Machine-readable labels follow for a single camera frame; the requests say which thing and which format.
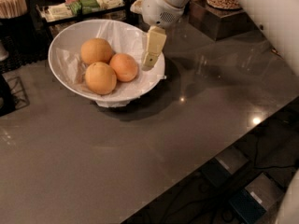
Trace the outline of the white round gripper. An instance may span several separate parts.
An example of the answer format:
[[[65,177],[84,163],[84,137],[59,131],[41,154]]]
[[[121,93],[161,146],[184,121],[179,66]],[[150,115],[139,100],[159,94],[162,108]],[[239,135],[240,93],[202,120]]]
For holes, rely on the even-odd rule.
[[[142,69],[150,70],[157,63],[166,41],[165,29],[183,14],[183,0],[135,0],[130,10],[142,14],[143,21],[151,26],[147,32],[146,48],[142,57]]]

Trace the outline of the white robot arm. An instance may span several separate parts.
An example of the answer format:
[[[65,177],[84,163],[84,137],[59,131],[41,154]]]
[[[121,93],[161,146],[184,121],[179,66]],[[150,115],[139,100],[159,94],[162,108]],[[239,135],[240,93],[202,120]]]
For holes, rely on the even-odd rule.
[[[148,38],[142,65],[150,70],[162,52],[166,40],[165,30],[183,14],[191,0],[135,0],[131,11],[140,14],[149,26],[148,33],[156,33],[156,39]],[[299,0],[236,0],[255,26],[278,51],[295,75],[299,75]]]

